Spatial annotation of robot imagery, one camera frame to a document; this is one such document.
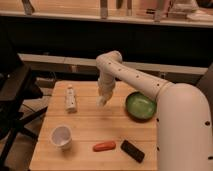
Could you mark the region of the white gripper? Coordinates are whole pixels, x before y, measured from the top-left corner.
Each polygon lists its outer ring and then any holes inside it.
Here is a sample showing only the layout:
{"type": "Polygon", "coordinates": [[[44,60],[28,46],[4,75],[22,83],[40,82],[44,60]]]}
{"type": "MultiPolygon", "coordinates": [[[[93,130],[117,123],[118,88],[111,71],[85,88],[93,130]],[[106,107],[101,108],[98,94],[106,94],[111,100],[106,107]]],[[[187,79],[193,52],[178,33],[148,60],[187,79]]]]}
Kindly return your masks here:
{"type": "Polygon", "coordinates": [[[101,104],[106,104],[113,94],[115,88],[115,80],[104,80],[102,78],[98,79],[98,91],[99,91],[99,102],[101,104]]]}

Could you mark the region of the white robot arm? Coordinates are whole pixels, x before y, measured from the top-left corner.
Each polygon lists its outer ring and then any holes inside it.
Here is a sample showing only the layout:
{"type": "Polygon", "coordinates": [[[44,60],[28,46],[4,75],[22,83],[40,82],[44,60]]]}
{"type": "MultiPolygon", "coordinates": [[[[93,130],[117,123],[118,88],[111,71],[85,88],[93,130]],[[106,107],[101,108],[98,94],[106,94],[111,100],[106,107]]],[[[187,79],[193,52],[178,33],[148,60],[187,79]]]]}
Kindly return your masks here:
{"type": "Polygon", "coordinates": [[[96,58],[103,106],[120,79],[157,103],[158,171],[213,171],[213,123],[206,96],[187,83],[172,83],[122,64],[111,51],[96,58]]]}

